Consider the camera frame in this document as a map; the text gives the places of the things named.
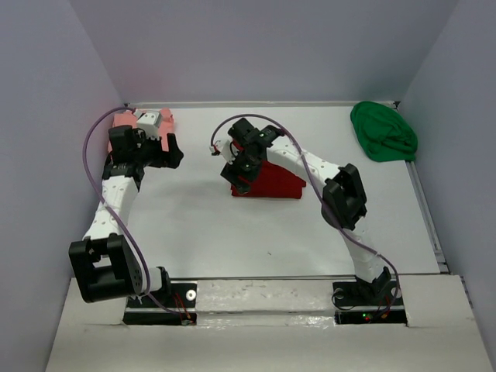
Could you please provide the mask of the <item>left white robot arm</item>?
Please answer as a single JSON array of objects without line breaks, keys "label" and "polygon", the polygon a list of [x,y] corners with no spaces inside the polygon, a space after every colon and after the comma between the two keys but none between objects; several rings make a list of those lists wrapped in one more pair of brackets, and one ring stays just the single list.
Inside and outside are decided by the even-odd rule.
[{"label": "left white robot arm", "polygon": [[176,169],[184,154],[173,133],[151,139],[143,129],[126,125],[108,134],[111,149],[96,188],[100,202],[82,240],[70,244],[71,266],[87,303],[145,295],[162,306],[171,299],[168,272],[143,266],[127,225],[146,167]]}]

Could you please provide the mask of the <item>red t shirt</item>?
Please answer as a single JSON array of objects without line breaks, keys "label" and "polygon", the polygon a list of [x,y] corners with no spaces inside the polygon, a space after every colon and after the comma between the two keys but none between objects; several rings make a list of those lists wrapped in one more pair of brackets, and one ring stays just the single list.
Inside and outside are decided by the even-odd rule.
[{"label": "red t shirt", "polygon": [[242,195],[232,186],[231,195],[235,198],[301,199],[305,187],[306,182],[290,171],[264,161],[250,191]]}]

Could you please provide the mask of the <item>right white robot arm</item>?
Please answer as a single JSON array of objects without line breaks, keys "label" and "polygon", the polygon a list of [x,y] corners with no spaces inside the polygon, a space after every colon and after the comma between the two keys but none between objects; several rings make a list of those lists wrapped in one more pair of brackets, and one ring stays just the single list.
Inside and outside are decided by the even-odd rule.
[{"label": "right white robot arm", "polygon": [[360,172],[352,164],[338,166],[304,150],[274,119],[258,129],[250,123],[251,117],[230,117],[228,139],[210,139],[212,155],[226,161],[222,177],[244,195],[260,176],[263,163],[268,162],[310,184],[322,217],[339,232],[349,251],[356,278],[355,295],[367,304],[389,298],[379,307],[377,316],[381,317],[399,299],[401,285],[394,264],[370,244],[365,224],[367,196]]}]

